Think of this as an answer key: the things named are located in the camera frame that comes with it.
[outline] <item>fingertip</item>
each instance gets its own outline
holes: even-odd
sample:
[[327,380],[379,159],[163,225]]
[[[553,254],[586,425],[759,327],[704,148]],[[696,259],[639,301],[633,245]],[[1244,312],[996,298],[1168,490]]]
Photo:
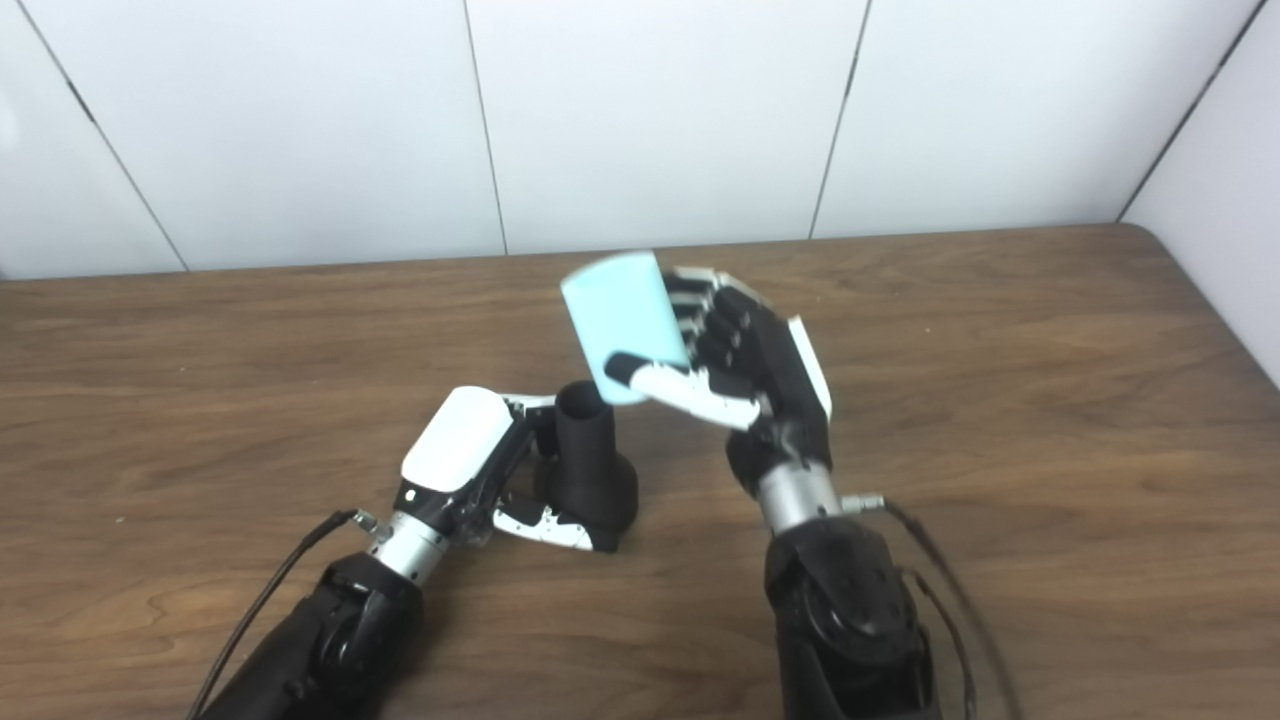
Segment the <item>fingertip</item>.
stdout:
[[640,357],[639,355],[614,352],[604,361],[604,374],[612,380],[630,386],[631,377],[636,374],[636,370],[650,364],[653,364],[652,360]]

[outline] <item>black forearm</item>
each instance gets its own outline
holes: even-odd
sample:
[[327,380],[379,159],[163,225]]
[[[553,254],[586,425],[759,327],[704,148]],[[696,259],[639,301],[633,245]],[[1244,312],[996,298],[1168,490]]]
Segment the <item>black forearm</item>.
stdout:
[[878,533],[836,514],[790,527],[765,593],[790,720],[940,717],[928,634]]
[[259,643],[201,720],[348,720],[417,637],[422,593],[374,556],[343,557]]

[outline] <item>silver metal wrist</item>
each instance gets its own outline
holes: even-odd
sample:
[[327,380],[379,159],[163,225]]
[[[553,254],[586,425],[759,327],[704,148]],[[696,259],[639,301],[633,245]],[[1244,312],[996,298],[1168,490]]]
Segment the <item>silver metal wrist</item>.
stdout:
[[426,584],[426,578],[449,548],[449,541],[406,512],[393,514],[384,527],[389,532],[375,536],[366,552],[417,587]]
[[773,534],[815,518],[840,515],[840,497],[831,487],[831,471],[817,462],[786,462],[760,478],[756,500]]

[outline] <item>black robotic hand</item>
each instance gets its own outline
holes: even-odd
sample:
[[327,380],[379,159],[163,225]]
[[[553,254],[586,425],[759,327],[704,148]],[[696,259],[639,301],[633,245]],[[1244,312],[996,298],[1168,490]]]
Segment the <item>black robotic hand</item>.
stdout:
[[778,468],[828,473],[831,393],[800,318],[783,320],[751,288],[716,270],[677,268],[664,281],[690,365],[620,352],[605,373],[731,428],[730,468],[753,497]]

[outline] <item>metal connector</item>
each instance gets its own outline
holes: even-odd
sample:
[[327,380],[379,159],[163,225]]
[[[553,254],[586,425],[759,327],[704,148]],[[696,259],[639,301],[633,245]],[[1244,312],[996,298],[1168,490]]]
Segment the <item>metal connector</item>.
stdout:
[[884,496],[874,492],[840,496],[840,510],[845,515],[858,515],[884,507]]
[[367,510],[357,510],[356,516],[351,519],[361,530],[365,530],[378,542],[385,542],[387,538],[392,537],[390,525],[383,525],[378,521],[378,516]]

